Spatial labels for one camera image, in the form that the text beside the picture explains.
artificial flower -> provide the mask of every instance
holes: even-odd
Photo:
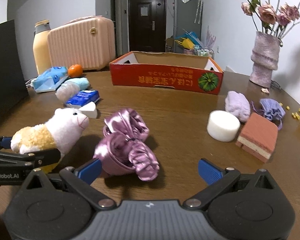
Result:
[[[270,4],[265,3],[262,6],[258,7],[258,11],[260,14],[260,19],[268,24],[275,24],[277,21],[277,15]]]
[[[285,13],[280,13],[279,15],[277,15],[277,22],[282,26],[287,26],[291,22],[291,20]]]
[[[300,13],[297,6],[289,6],[287,3],[285,3],[280,7],[279,11],[288,16],[288,18],[292,21],[300,19]]]
[[[246,2],[243,2],[241,4],[241,9],[242,9],[242,11],[244,12],[245,15],[252,16],[252,12],[250,10],[250,4],[248,4]]]

pink sponge block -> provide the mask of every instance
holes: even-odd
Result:
[[[252,113],[243,127],[236,145],[266,163],[274,152],[278,127],[266,118]]]

white triangle block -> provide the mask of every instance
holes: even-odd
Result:
[[[96,119],[98,116],[96,104],[94,102],[86,104],[85,106],[79,108],[79,110],[91,119]]]

suitcase handle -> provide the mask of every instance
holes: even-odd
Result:
[[[88,20],[88,19],[93,19],[93,18],[99,18],[99,17],[103,17],[103,16],[86,16],[86,17],[81,17],[81,18],[77,18],[77,19],[74,19],[64,25],[67,25],[67,24],[70,24],[70,23],[75,23],[75,22],[80,22],[80,21],[83,21],[83,20]]]

vase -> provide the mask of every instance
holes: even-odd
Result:
[[[271,85],[272,71],[278,69],[281,41],[270,34],[257,32],[252,50],[253,70],[250,81],[264,88]]]

